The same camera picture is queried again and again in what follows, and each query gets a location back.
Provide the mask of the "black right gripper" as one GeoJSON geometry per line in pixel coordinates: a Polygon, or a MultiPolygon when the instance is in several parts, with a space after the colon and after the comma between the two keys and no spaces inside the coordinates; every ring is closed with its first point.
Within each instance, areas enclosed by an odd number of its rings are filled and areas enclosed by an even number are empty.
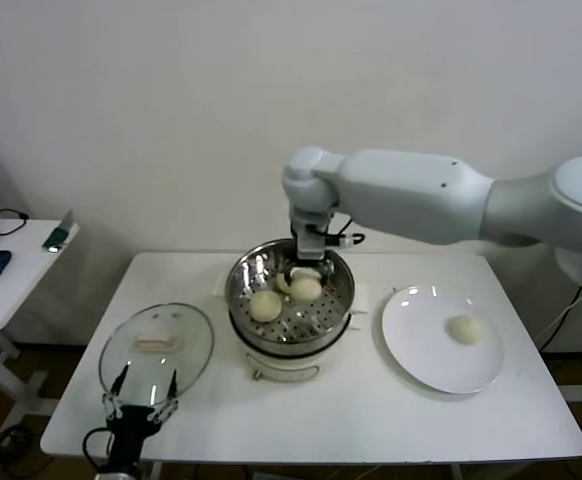
{"type": "Polygon", "coordinates": [[[334,261],[327,250],[297,250],[290,256],[281,257],[278,262],[278,288],[289,289],[292,283],[292,270],[297,267],[312,268],[320,274],[320,285],[325,290],[335,273],[334,261]]]}

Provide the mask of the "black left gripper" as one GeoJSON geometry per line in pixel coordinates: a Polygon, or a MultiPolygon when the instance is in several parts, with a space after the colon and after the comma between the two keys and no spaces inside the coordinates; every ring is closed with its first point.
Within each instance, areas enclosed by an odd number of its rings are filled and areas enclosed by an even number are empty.
{"type": "Polygon", "coordinates": [[[105,390],[102,403],[105,410],[106,427],[113,435],[113,443],[106,462],[107,468],[135,468],[140,460],[147,438],[160,430],[179,405],[177,370],[174,369],[166,397],[154,408],[149,406],[123,405],[119,399],[130,364],[124,365],[112,386],[105,390]]]}

